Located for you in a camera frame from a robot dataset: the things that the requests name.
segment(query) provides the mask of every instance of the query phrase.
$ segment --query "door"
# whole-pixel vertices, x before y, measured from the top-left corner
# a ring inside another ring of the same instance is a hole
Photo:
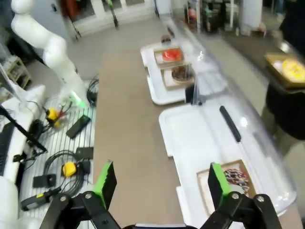
[[[93,33],[114,25],[108,0],[87,1],[93,6],[94,16],[82,18],[73,23],[81,34]],[[153,0],[112,0],[112,7],[119,25],[139,21],[147,18],[147,15],[154,15]]]
[[[34,1],[31,16],[47,30],[71,42],[72,32],[68,22],[61,14],[61,8],[56,0]]]

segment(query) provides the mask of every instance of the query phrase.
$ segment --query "wire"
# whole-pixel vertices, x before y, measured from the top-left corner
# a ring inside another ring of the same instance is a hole
[[[63,166],[64,166],[64,164],[65,164],[65,162],[63,161],[62,158],[61,158],[61,164],[62,164]],[[63,183],[65,183],[65,181],[66,181],[66,177],[64,177],[64,179],[63,179],[63,181],[62,181],[60,187],[62,187],[62,185],[63,185]]]
[[[43,106],[40,106],[37,102],[35,101],[27,101],[28,103],[33,103],[33,104],[36,104],[39,111],[42,112],[42,110],[45,110],[45,108]]]
[[[30,166],[28,166],[27,168],[25,168],[23,172],[25,172],[26,170],[28,170],[29,168],[31,168],[31,167],[33,166],[33,164],[35,163],[35,161],[36,161],[36,160],[34,160],[33,163],[32,163]]]
[[[47,125],[45,125],[45,126],[43,127],[43,129],[42,129],[42,133],[47,132],[51,127],[52,127],[52,126],[50,125],[50,123],[47,124]]]
[[[72,156],[76,162],[80,162],[80,158],[78,158],[78,156],[75,155],[75,153],[73,153],[72,151],[70,151],[70,150],[58,151],[57,153],[50,156],[46,160],[46,162],[44,164],[44,168],[43,168],[44,175],[47,175],[49,173],[49,168],[50,168],[51,164],[54,162],[54,160],[61,156]],[[64,192],[65,194],[70,195],[70,196],[75,196],[77,193],[79,193],[79,191],[81,190],[83,183],[84,183],[85,172],[83,171],[80,164],[78,164],[78,166],[77,166],[75,175],[76,175],[76,178],[73,180],[74,181],[73,185],[67,191]]]
[[[68,184],[70,184],[71,182],[75,181],[76,179],[74,180],[70,180],[67,184],[65,184],[65,186],[61,189],[62,191],[65,190],[65,188],[68,186]],[[92,183],[87,180],[87,179],[83,179],[83,181],[86,181],[88,184],[92,185]]]
[[[63,114],[63,115],[66,114],[67,111],[69,111],[69,109],[70,109],[71,107],[72,107],[72,101],[69,103],[69,106],[68,106],[67,110],[62,111],[62,114]]]
[[[42,121],[40,119],[35,119],[31,125],[30,125],[30,129],[29,129],[29,134],[32,135],[32,137],[36,138],[37,140],[39,139],[39,137],[41,136],[41,134],[43,133],[43,124]]]
[[[93,77],[90,81],[90,84],[88,86],[88,90],[87,90],[87,99],[90,103],[91,106],[96,106],[96,100],[97,100],[97,93],[95,91],[92,91],[93,88],[99,84],[99,79],[96,79],[98,75],[96,75],[95,77]]]
[[[12,118],[15,117],[15,111],[11,110],[11,109],[6,109],[6,111],[10,114],[10,116],[12,116]],[[2,122],[5,119],[4,115],[0,115],[0,122]]]

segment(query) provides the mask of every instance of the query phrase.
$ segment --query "person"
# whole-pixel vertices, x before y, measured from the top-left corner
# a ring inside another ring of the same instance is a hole
[[[283,39],[305,57],[305,1],[297,0],[280,26]],[[268,85],[262,121],[274,137],[280,152],[289,150],[305,140],[305,93],[283,94]]]

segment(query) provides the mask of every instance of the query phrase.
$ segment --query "glass display case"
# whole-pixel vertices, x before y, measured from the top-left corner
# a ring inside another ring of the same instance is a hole
[[[267,194],[277,214],[285,213],[296,200],[296,188],[257,112],[183,23],[163,23],[178,44],[190,42],[187,49],[181,47],[193,56],[196,74],[193,105],[167,109],[159,117],[167,155],[174,158],[180,180],[177,193],[185,223],[200,227],[214,211],[207,185],[212,162],[222,165],[224,172],[246,174],[253,191],[244,194]],[[234,223],[230,228],[243,227]]]

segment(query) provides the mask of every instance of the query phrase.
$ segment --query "clear plastic cover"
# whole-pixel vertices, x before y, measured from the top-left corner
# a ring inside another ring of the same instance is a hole
[[[256,193],[269,195],[276,212],[283,213],[295,202],[296,189],[280,152],[264,128],[257,112],[239,87],[229,77],[222,74],[216,61],[193,34],[188,33],[187,29],[178,22],[172,20],[163,22],[166,26],[172,24],[171,26],[176,29],[175,39],[178,42],[181,39],[188,39],[192,45],[189,48],[192,53],[188,55],[193,60],[191,63],[196,73],[193,104],[197,106],[198,111],[202,113],[202,117],[213,130],[213,137],[221,149],[220,158],[226,162],[237,158],[242,159]],[[213,112],[217,115],[209,116],[205,106],[214,107],[216,111]],[[217,123],[218,118],[227,118],[221,112],[221,107],[226,111],[227,117],[231,119],[240,135],[240,141],[237,141],[234,136],[239,152],[232,152],[233,156],[228,154],[229,150],[224,144],[225,136],[221,129],[229,128],[232,135],[234,131],[229,125],[219,127]]]

